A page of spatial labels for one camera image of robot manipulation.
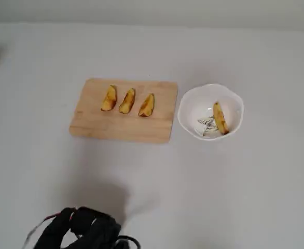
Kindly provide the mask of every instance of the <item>wooden cutting board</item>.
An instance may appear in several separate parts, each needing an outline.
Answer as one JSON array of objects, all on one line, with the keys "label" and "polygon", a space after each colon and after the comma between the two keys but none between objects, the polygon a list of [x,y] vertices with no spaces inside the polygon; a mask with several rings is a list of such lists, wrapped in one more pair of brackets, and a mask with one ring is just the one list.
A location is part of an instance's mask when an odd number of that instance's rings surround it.
[{"label": "wooden cutting board", "polygon": [[[100,108],[110,85],[116,86],[117,103],[113,110],[103,112]],[[135,103],[130,113],[119,113],[119,105],[130,88],[136,90]],[[139,117],[138,111],[149,93],[155,95],[154,111],[149,117]],[[176,96],[174,82],[91,78],[83,87],[69,131],[75,136],[97,139],[166,143],[172,129]]]}]

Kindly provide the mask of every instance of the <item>white table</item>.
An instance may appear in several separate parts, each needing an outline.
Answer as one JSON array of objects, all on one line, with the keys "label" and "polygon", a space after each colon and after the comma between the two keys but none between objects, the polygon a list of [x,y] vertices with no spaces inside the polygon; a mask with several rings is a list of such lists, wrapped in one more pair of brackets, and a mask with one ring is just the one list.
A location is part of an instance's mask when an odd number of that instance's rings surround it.
[{"label": "white table", "polygon": [[[304,248],[304,33],[0,24],[0,48],[0,248],[81,205],[145,249]],[[210,143],[176,117],[163,145],[71,137],[89,77],[176,81],[177,106],[217,82],[243,98],[242,127]]]}]

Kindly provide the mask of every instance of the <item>fruit piece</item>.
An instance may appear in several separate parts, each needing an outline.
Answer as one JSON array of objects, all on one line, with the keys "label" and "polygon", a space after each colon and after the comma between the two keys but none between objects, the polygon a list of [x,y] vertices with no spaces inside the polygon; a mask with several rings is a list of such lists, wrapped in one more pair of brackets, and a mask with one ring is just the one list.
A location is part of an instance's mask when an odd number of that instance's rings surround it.
[{"label": "fruit piece", "polygon": [[127,92],[125,99],[120,105],[119,112],[124,114],[129,113],[134,103],[135,103],[135,89],[131,88]]},{"label": "fruit piece", "polygon": [[218,101],[215,102],[213,105],[213,113],[214,113],[216,126],[218,127],[222,135],[226,135],[229,132],[229,130],[227,128],[224,113],[221,110],[221,106]]},{"label": "fruit piece", "polygon": [[145,101],[143,102],[138,115],[140,117],[148,117],[151,116],[154,109],[154,94],[150,93]]},{"label": "fruit piece", "polygon": [[117,101],[116,88],[115,86],[110,86],[108,88],[104,102],[102,103],[101,110],[103,111],[112,110],[116,104],[116,101]]}]

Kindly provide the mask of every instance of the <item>scalloped bowl rim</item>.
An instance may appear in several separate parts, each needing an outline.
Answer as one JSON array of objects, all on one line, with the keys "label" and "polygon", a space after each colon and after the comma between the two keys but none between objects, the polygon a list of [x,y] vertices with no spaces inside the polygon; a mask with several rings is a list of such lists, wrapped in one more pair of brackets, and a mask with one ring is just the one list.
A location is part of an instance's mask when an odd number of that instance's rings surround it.
[{"label": "scalloped bowl rim", "polygon": [[[235,127],[235,129],[233,129],[232,131],[230,131],[229,133],[227,133],[226,135],[222,135],[222,136],[218,136],[218,137],[214,137],[214,138],[210,138],[210,137],[202,137],[202,136],[199,136],[198,134],[196,133],[193,133],[191,132],[188,128],[185,127],[185,125],[183,125],[183,123],[181,122],[181,109],[182,109],[182,105],[183,105],[183,100],[186,100],[190,94],[194,91],[197,91],[197,89],[199,88],[208,88],[208,87],[211,87],[211,86],[217,86],[217,87],[221,87],[221,88],[224,88],[226,91],[228,91],[229,93],[231,93],[231,95],[235,96],[241,106],[241,116],[240,116],[240,120],[239,120],[239,123],[238,125]],[[190,89],[189,91],[187,91],[183,97],[181,98],[181,101],[180,101],[180,104],[179,104],[179,107],[178,107],[178,111],[177,111],[177,119],[178,119],[178,122],[180,123],[180,125],[182,126],[183,129],[185,129],[187,132],[189,132],[192,136],[194,136],[195,138],[199,139],[199,140],[203,140],[203,141],[216,141],[216,140],[221,140],[221,139],[224,139],[226,137],[229,137],[231,135],[233,135],[235,132],[237,132],[237,130],[239,129],[239,127],[241,126],[242,124],[242,120],[243,120],[243,113],[244,113],[244,103],[243,103],[243,100],[240,96],[238,96],[236,93],[234,93],[233,91],[231,91],[229,88],[223,86],[223,85],[220,85],[220,84],[206,84],[206,85],[203,85],[203,86],[199,86],[199,87],[194,87],[192,89]]]}]

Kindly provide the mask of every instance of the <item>black glove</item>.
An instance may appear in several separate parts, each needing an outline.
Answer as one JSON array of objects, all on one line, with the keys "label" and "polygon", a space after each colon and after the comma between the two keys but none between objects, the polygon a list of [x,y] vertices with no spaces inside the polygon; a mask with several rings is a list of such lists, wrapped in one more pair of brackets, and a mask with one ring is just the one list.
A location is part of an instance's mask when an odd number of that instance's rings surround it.
[{"label": "black glove", "polygon": [[65,249],[129,249],[127,240],[132,240],[140,248],[134,238],[119,236],[121,226],[112,217],[80,207],[78,210],[65,208],[58,214],[46,227],[34,249],[60,249],[69,229],[78,239]]}]

